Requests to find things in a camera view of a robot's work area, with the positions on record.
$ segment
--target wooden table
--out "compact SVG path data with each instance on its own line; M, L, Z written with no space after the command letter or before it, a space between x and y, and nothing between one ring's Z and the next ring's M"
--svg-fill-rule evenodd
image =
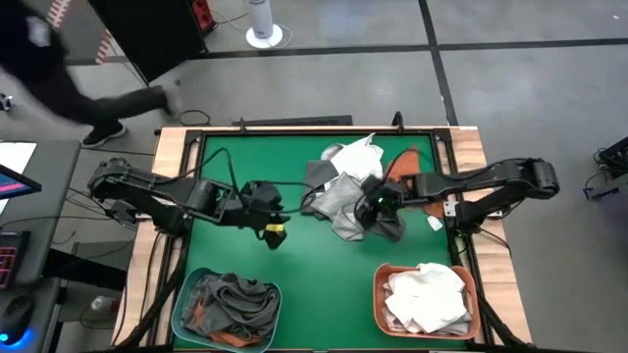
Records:
M248 130L351 130L353 128L397 129L397 127L395 126L264 126L249 127ZM407 126L406 128L429 129L443 127ZM203 127L202 129L208 131L228 131L238 130L239 127ZM485 166L486 158L484 155L484 149L482 147L482 141L480 140L480 133L477 128L457 126L449 127L449 129L458 170L462 172ZM167 177L175 177L180 173L180 166L184 149L184 139L187 130L187 127L167 127L162 129L159 141L157 143L155 159L153 161L153 173ZM440 145L439 150L441 154L441 160L446 161L445 148ZM197 146L192 145L188 169L194 168L196 152ZM444 164L444 170L445 173L447 173L448 167L446 164ZM482 198L487 193L490 193L490 191L482 190L468 192L464 194L464 197L467 200L473 201ZM486 221L483 225L483 228L495 233L505 240L501 221ZM164 245L166 242L165 236L160 236L157 239L156 237L157 231L155 231L154 225L152 223L144 222L140 224L135 239L131 263L129 266L129 280L127 283L127 290L129 291L129 303L127 305L126 317L124 322L121 323L122 315L118 315L116 328L114 329L114 332L117 332L120 325L123 325L120 337L118 338L117 342L124 340L139 322L141 314L140 308L142 307L142 302L145 300L145 312L154 299L158 276L160 272L160 265L164 256ZM152 263L149 264L148 262L151 249L155 241L157 241L155 254L153 256ZM531 341L528 324L526 322L525 313L521 304L519 289L517 287L517 279L515 277L512 262L510 260L507 249L505 249L501 244L495 242L494 240L491 240L488 237L485 237L482 234L475 235L474 244L486 298L499 314L504 323L510 327L510 329L516 336L524 341ZM180 244L176 243L175 249L178 249L180 246ZM171 258L170 271L174 269L178 258L178 250L175 250ZM144 288L146 286L147 280L148 290L146 291L146 293L144 293ZM169 298L168 302L166 303L166 305L164 305L162 310L157 332L157 344L166 343L172 305L173 295L171 295L171 298Z

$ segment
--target white sticker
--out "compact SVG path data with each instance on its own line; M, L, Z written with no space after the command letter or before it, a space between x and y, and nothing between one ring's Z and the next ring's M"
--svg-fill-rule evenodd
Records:
M434 216L428 217L428 223L430 224L430 227L432 227L434 231L437 231L443 227L443 224L441 223L441 221L439 221L439 219Z

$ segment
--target orange basket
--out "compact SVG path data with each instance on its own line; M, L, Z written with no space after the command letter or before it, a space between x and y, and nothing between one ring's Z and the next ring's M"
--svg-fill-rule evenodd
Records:
M384 283L389 280L389 276L391 274L418 270L412 267L391 266L391 264L384 264L380 266L373 277L373 315L375 316L375 322L377 323L377 326L380 327L380 330L382 330L385 334L397 337L455 340L473 338L478 333L478 330L480 330L480 308L478 307L478 294L475 291L475 281L471 277L471 274L469 274L469 272L464 268L460 266L452 266L451 269L464 282L464 307L467 308L467 311L471 314L471 323L469 324L469 331L466 334L412 333L390 330L388 324L386 323L386 319L384 318L383 311L386 306Z

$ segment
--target white towel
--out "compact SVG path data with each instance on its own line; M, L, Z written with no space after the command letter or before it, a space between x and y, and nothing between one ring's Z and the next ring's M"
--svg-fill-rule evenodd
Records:
M408 331L431 333L467 314L461 293L464 282L454 271L440 264L418 268L389 276L392 295L386 305Z
M331 162L336 167L338 174L347 173L360 181L364 181L368 176L383 177L382 155L384 150L379 146L372 145L375 133L360 138L359 140L344 146L340 151L337 145L332 145L328 149L333 149L334 153L323 152L323 158L331 157Z

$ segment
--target shoe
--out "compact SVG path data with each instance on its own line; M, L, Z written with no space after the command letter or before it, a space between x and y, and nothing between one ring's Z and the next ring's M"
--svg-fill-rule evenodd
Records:
M95 127L89 135L82 141L83 147L97 147L108 140L120 137L127 133L127 127L116 123L111 127Z

